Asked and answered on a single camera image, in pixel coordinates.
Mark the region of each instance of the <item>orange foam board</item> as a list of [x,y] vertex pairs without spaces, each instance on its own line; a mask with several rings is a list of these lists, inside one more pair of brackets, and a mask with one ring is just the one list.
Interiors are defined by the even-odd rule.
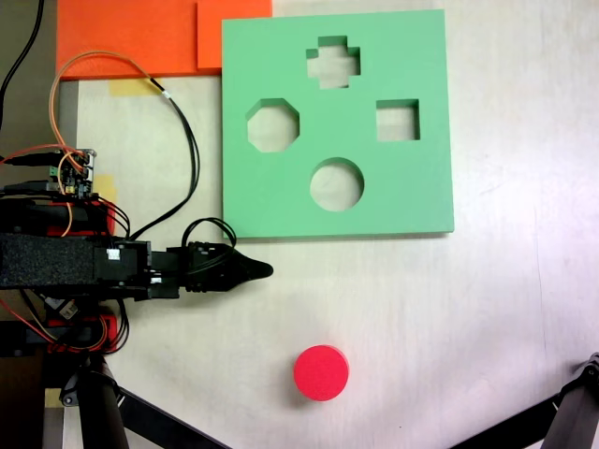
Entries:
[[221,72],[223,20],[271,16],[271,0],[197,0],[197,69]]
[[[217,74],[221,20],[271,15],[270,0],[197,2],[58,0],[56,67],[84,51],[105,50],[133,58],[155,77]],[[64,80],[136,77],[135,68],[109,57],[79,61],[63,75]]]

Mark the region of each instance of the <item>yellow tape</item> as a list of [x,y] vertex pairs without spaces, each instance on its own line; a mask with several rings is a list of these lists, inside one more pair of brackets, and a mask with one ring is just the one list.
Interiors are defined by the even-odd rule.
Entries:
[[116,204],[116,187],[112,175],[95,175],[94,191],[111,203]]
[[110,96],[150,96],[160,95],[147,78],[138,80],[109,80]]

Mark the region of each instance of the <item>white surface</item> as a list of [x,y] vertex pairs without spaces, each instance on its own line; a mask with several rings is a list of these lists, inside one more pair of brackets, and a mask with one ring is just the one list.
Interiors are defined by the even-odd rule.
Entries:
[[[599,3],[274,2],[275,15],[426,7],[446,9],[456,232],[242,242],[272,278],[128,302],[131,339],[109,360],[123,386],[236,449],[446,448],[553,394],[599,349]],[[143,236],[156,249],[221,209],[220,81],[165,83],[202,174],[192,203]],[[163,101],[80,85],[77,143],[115,176],[134,227],[187,189]],[[350,380],[308,403],[291,364],[319,343],[345,352]]]

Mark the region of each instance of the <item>electrical wire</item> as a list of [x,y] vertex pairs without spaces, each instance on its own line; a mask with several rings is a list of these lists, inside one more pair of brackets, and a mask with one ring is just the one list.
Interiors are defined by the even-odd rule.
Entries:
[[54,110],[54,104],[56,103],[56,93],[58,91],[58,85],[60,83],[60,78],[77,61],[80,61],[82,59],[92,58],[92,57],[98,57],[98,56],[111,57],[111,58],[115,58],[115,59],[120,59],[121,61],[125,61],[125,62],[133,65],[146,78],[151,78],[150,74],[148,72],[146,72],[135,61],[133,61],[131,58],[128,58],[127,56],[125,56],[121,53],[118,53],[116,51],[98,51],[98,50],[86,51],[86,52],[78,54],[77,56],[74,56],[73,58],[66,61],[66,63],[60,68],[60,70],[58,70],[58,72],[56,72],[56,76],[54,77],[54,81],[52,82],[52,86],[50,89],[50,99],[49,99],[49,104],[48,104],[48,112],[50,115],[50,125],[52,128],[52,132],[54,133],[56,140],[58,140],[63,145],[66,145],[65,139],[63,138],[63,135],[61,134],[60,129],[58,128],[58,124],[56,122],[56,113]]
[[41,25],[43,15],[44,0],[39,0],[39,3],[37,4],[37,15],[36,22],[34,24],[34,29],[32,30],[31,35],[29,36],[29,40],[25,44],[25,47],[22,49],[21,54],[17,58],[17,61],[15,61],[15,63],[8,71],[6,77],[4,78],[4,81],[2,82],[2,87],[0,87],[0,131],[2,131],[2,122],[4,120],[4,97],[7,92],[8,84],[10,83],[10,80],[12,79],[14,74],[19,69],[19,66],[27,56],[29,50],[31,50],[31,48],[33,47],[34,42],[36,41],[37,33],[39,32],[39,27]]
[[100,315],[99,317],[99,321],[102,324],[102,336],[100,337],[100,340],[89,345],[89,346],[74,346],[71,344],[65,344],[65,343],[61,343],[59,341],[59,339],[57,339],[56,337],[54,337],[50,331],[44,327],[44,325],[41,324],[41,320],[39,319],[39,315],[37,315],[37,312],[31,302],[31,299],[29,298],[29,296],[27,296],[27,294],[25,293],[24,290],[19,290],[19,292],[21,293],[21,297],[23,299],[23,301],[25,302],[25,305],[27,306],[27,308],[29,309],[29,312],[31,313],[31,316],[33,317],[34,321],[37,323],[37,325],[39,326],[39,330],[41,330],[44,334],[46,334],[46,336],[52,340],[53,343],[55,343],[55,346],[58,347],[65,347],[67,350],[71,351],[71,352],[78,352],[78,351],[93,351],[96,349],[99,349],[102,347],[102,345],[106,342],[106,339],[108,338],[108,326],[106,324],[106,320],[104,319],[104,317],[102,317]]
[[[70,153],[67,152],[60,160],[60,163],[58,164],[58,172],[56,173],[56,179],[58,180],[58,188],[60,189],[60,193],[63,195],[66,195],[66,193],[65,187],[63,186],[63,182],[61,180],[61,172],[63,170],[63,162],[67,157],[69,157],[69,155]],[[68,209],[68,226],[66,227],[65,232],[63,232],[63,235],[60,237],[66,236],[66,234],[68,234],[71,230],[71,226],[73,225],[73,209],[71,208],[71,203],[69,203],[68,201],[66,202],[66,208]]]
[[237,235],[235,234],[235,231],[227,222],[225,222],[224,220],[221,220],[220,218],[216,218],[216,217],[200,218],[199,220],[195,220],[193,223],[191,223],[189,226],[187,226],[187,229],[185,229],[185,232],[183,233],[183,237],[181,239],[181,246],[184,248],[187,246],[187,241],[189,239],[189,236],[193,232],[193,230],[196,229],[196,227],[198,225],[200,225],[201,223],[204,223],[204,222],[212,223],[213,225],[217,225],[218,227],[220,227],[223,230],[223,232],[225,232],[228,239],[230,240],[231,245],[229,247],[229,250],[226,251],[225,253],[217,255],[213,259],[211,259],[203,264],[200,264],[198,267],[195,267],[192,270],[186,271],[184,274],[187,276],[199,274],[202,271],[206,271],[208,269],[222,265],[227,261],[227,259],[231,255],[233,255],[235,253],[235,246],[237,245]]
[[[0,165],[4,164],[6,161],[9,161],[10,159],[22,156],[23,154],[26,154],[28,152],[37,152],[39,150],[46,150],[48,148],[57,148],[57,149],[63,150],[63,152],[74,152],[75,154],[78,154],[81,156],[84,155],[84,152],[82,152],[81,150],[77,150],[73,147],[69,147],[68,145],[62,145],[59,143],[48,143],[45,145],[36,145],[35,147],[29,147],[29,148],[25,148],[23,150],[18,150],[17,152],[14,152],[13,154],[10,154],[9,156],[0,160]],[[71,165],[79,172],[81,172],[83,170],[83,167],[75,161],[73,161],[71,163]]]
[[49,116],[50,116],[52,132],[54,133],[56,139],[61,144],[65,145],[66,143],[65,143],[65,140],[60,132],[60,129],[58,128],[58,124],[56,122],[56,113],[55,113],[55,109],[54,109],[54,104],[56,102],[56,93],[58,90],[58,85],[60,83],[60,78],[76,62],[78,62],[82,59],[87,59],[87,58],[92,58],[92,57],[109,57],[109,58],[119,59],[121,61],[125,61],[126,63],[133,65],[145,78],[147,78],[161,92],[161,94],[168,100],[170,105],[175,109],[177,116],[179,117],[179,119],[182,122],[183,131],[185,132],[185,136],[187,137],[187,143],[189,145],[189,151],[190,151],[190,156],[191,156],[192,177],[191,177],[191,181],[190,181],[190,185],[189,185],[188,194],[185,196],[183,201],[181,201],[179,204],[177,204],[174,208],[172,208],[171,210],[162,214],[157,219],[153,220],[152,222],[148,223],[147,225],[143,226],[137,232],[133,233],[133,235],[131,235],[130,238],[132,240],[135,240],[135,239],[138,239],[145,231],[147,231],[151,227],[154,227],[154,226],[158,225],[159,223],[164,222],[167,218],[169,218],[172,215],[174,215],[175,213],[177,213],[185,204],[187,204],[189,199],[192,197],[192,195],[194,194],[194,192],[197,189],[197,185],[199,182],[199,169],[200,169],[199,148],[197,146],[196,137],[194,136],[194,133],[193,133],[191,126],[190,126],[189,122],[187,121],[185,115],[181,111],[181,108],[179,108],[177,103],[172,99],[170,94],[165,90],[165,88],[158,81],[156,81],[147,71],[145,71],[139,64],[137,64],[135,61],[133,61],[129,57],[127,57],[121,53],[118,53],[116,51],[96,51],[96,50],[86,51],[84,53],[78,54],[77,56],[74,56],[73,58],[69,59],[60,68],[60,70],[58,70],[58,72],[56,73],[56,77],[54,78],[54,81],[52,83],[52,87],[50,90],[48,112],[49,112]]
[[15,316],[20,321],[22,321],[23,323],[25,323],[29,328],[31,328],[31,330],[33,330],[34,332],[36,332],[38,334],[38,336],[40,336],[42,339],[44,339],[48,343],[52,343],[52,340],[48,336],[44,335],[39,329],[37,329],[35,326],[33,326],[31,323],[29,323],[23,317],[21,317],[18,313],[16,313],[15,311],[13,311],[8,306],[8,304],[6,302],[4,302],[4,300],[2,298],[0,298],[0,306],[4,307],[11,315]]

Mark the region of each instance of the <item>orange wire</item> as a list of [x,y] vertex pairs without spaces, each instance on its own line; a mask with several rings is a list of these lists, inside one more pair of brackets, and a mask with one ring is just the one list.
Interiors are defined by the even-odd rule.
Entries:
[[[63,156],[63,158],[60,160],[60,163],[58,164],[58,173],[56,173],[56,178],[58,179],[58,188],[60,189],[60,193],[63,194],[63,196],[65,196],[66,193],[65,193],[65,187],[63,186],[63,181],[60,179],[60,173],[63,169],[63,162],[69,156],[70,156],[70,152],[67,152]],[[66,227],[65,232],[63,232],[63,235],[60,237],[66,236],[66,234],[68,234],[69,231],[71,230],[71,226],[73,225],[73,209],[71,208],[71,203],[69,203],[68,201],[66,202],[66,208],[68,209],[68,226]]]
[[45,341],[47,341],[48,343],[54,343],[54,341],[50,340],[48,338],[48,336],[44,335],[39,329],[37,329],[35,326],[33,326],[31,323],[29,323],[27,320],[25,320],[24,318],[22,318],[18,313],[16,313],[15,311],[13,311],[6,302],[4,302],[3,299],[0,298],[0,305],[2,307],[4,307],[9,313],[11,313],[12,315],[16,316],[17,318],[19,318],[21,321],[23,321],[26,325],[28,325],[34,332],[36,332],[38,334],[38,336],[40,336],[42,339],[44,339]]
[[66,61],[66,63],[61,67],[61,69],[58,70],[58,72],[56,73],[56,77],[54,78],[52,87],[50,89],[50,101],[49,101],[49,105],[48,105],[48,112],[50,114],[50,125],[52,128],[52,132],[56,136],[56,140],[58,140],[63,145],[66,145],[66,143],[65,143],[65,140],[63,139],[62,134],[60,133],[60,130],[58,129],[58,124],[56,124],[56,113],[54,111],[54,103],[56,102],[56,91],[58,90],[60,78],[65,74],[65,72],[68,70],[68,68],[71,67],[77,61],[80,61],[81,59],[98,57],[98,56],[106,56],[106,57],[110,57],[110,58],[120,59],[121,61],[125,61],[126,63],[129,63],[129,64],[133,65],[135,68],[137,68],[139,70],[139,72],[141,72],[141,74],[143,74],[144,77],[146,77],[148,79],[151,78],[150,74],[148,72],[146,72],[143,68],[141,68],[141,66],[138,63],[133,61],[131,58],[125,56],[124,54],[117,53],[116,51],[103,51],[103,50],[85,51],[81,54],[78,54],[77,56],[74,56],[73,58],[69,59],[68,61]]

